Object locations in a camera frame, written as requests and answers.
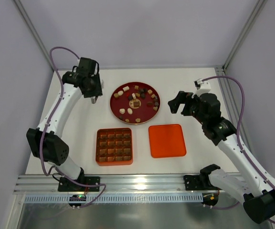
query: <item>reflective floor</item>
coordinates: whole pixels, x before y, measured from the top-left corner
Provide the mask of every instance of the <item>reflective floor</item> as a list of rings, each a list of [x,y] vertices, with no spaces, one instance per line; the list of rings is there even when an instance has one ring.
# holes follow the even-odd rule
[[[227,195],[219,198],[219,207],[235,203]],[[272,229],[272,226],[268,222],[261,225],[252,222],[241,205],[231,210],[213,210],[196,203],[148,203],[101,204],[80,210],[64,204],[25,204],[18,228]]]

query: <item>round tray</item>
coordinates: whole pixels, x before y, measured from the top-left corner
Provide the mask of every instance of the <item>round tray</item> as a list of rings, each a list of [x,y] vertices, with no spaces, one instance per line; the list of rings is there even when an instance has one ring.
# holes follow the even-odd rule
[[[123,88],[126,86],[128,86],[130,89],[126,92],[123,92],[123,95],[119,96],[118,98],[115,98],[114,94],[118,93],[119,91],[123,91]],[[127,95],[132,95],[132,93],[139,93],[139,90],[143,89],[143,88],[152,90],[152,94],[155,94],[157,96],[157,100],[159,103],[157,111],[155,111],[153,109],[155,107],[154,99],[151,98],[152,94],[148,94],[148,92],[144,93],[145,94],[144,99],[142,99],[141,97],[136,97],[136,99],[138,101],[140,101],[140,106],[138,108],[134,107],[132,104],[132,102],[136,101],[136,100],[133,99],[133,100],[129,101]],[[153,102],[153,105],[147,106],[147,102],[150,102],[150,101]],[[150,85],[147,85],[147,84],[141,83],[141,82],[125,83],[125,84],[119,86],[113,92],[113,94],[111,96],[111,100],[110,100],[110,107],[111,107],[111,110],[112,110],[113,114],[115,115],[115,117],[124,123],[134,124],[134,125],[142,124],[142,123],[145,123],[145,122],[148,122],[149,120],[151,120],[159,111],[160,105],[161,105],[161,101],[160,101],[160,97],[159,97],[157,91]],[[122,108],[125,109],[124,114],[121,114],[119,112],[119,110]],[[133,114],[128,113],[128,111],[127,111],[128,108],[131,108],[133,110]],[[141,120],[139,123],[137,123],[135,121],[137,118],[140,118],[140,120]]]

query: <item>metal grate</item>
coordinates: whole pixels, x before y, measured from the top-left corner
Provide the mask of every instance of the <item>metal grate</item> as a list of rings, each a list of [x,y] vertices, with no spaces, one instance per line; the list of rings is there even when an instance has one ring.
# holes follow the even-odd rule
[[[92,201],[97,194],[87,194],[85,201]],[[72,194],[27,194],[25,204],[49,204],[49,203],[77,203],[70,201]],[[95,203],[184,203],[184,202],[203,202],[202,193],[167,193],[167,194],[104,194]]]

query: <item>wall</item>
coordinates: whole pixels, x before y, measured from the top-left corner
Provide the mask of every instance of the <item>wall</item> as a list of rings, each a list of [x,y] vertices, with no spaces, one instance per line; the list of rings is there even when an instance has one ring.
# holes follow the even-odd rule
[[[227,72],[244,87],[254,154],[275,176],[275,0],[267,2]]]
[[[26,131],[36,126],[52,71],[10,0],[0,0],[0,227],[17,177],[30,156]]]
[[[225,62],[257,0],[21,0],[49,50],[56,44],[104,68]],[[56,63],[69,65],[72,56]]]

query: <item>white table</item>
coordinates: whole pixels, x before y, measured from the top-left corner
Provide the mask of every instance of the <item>white table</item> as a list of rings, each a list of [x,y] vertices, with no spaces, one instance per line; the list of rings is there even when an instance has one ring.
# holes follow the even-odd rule
[[[214,76],[214,68],[188,69],[123,69],[101,70],[104,80],[103,96],[96,104],[90,99],[81,99],[73,108],[64,127],[63,141],[70,147],[71,158],[84,169],[86,174],[168,174],[199,173],[200,169],[217,164],[226,172],[238,172],[228,157],[205,137],[199,124],[193,117],[171,114],[167,102],[178,91],[193,92],[194,80]],[[128,125],[120,122],[110,109],[110,97],[120,85],[128,82],[143,82],[153,86],[161,99],[161,107],[151,121],[141,125]],[[221,112],[228,118],[217,80],[211,80],[211,92],[221,102]],[[50,109],[59,91],[60,85],[56,73],[51,81],[43,109],[43,119]],[[148,127],[151,125],[180,124],[183,129],[187,154],[184,157],[152,158],[150,154]],[[133,137],[133,163],[129,166],[99,166],[95,162],[96,134],[102,128],[129,127]],[[40,160],[31,154],[26,174],[42,174]]]

